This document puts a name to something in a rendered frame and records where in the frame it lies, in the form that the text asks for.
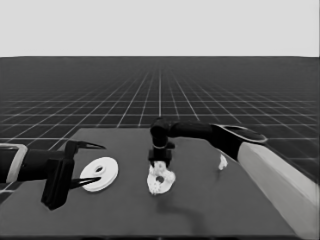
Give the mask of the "small white T-shaped piece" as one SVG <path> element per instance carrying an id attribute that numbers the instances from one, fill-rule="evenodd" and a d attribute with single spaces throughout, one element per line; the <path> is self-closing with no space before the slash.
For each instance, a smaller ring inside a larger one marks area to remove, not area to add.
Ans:
<path id="1" fill-rule="evenodd" d="M 226 160 L 226 157 L 224 155 L 220 155 L 220 163 L 219 163 L 218 169 L 222 171 L 227 166 L 228 166 L 228 162 Z"/>

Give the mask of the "large thick white disc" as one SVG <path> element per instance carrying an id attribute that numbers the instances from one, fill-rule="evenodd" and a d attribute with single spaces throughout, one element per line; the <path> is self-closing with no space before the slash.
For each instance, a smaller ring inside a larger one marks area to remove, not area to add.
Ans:
<path id="1" fill-rule="evenodd" d="M 98 192 L 110 186 L 117 178 L 119 166 L 111 157 L 100 157 L 87 164 L 80 174 L 80 178 L 99 178 L 98 181 L 85 184 L 83 188 L 88 192 Z"/>

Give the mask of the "white round carrier with pins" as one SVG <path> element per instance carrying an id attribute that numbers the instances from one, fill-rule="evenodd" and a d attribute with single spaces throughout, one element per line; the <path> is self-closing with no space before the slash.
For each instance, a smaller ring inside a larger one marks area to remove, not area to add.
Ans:
<path id="1" fill-rule="evenodd" d="M 147 186 L 154 184 L 155 182 L 159 183 L 161 185 L 161 190 L 159 194 L 164 194 L 166 192 L 168 192 L 172 185 L 174 184 L 174 182 L 169 182 L 165 179 L 165 172 L 167 171 L 167 169 L 165 169 L 162 172 L 158 172 L 159 175 L 158 176 L 153 176 L 151 174 L 148 173 L 147 176 Z"/>

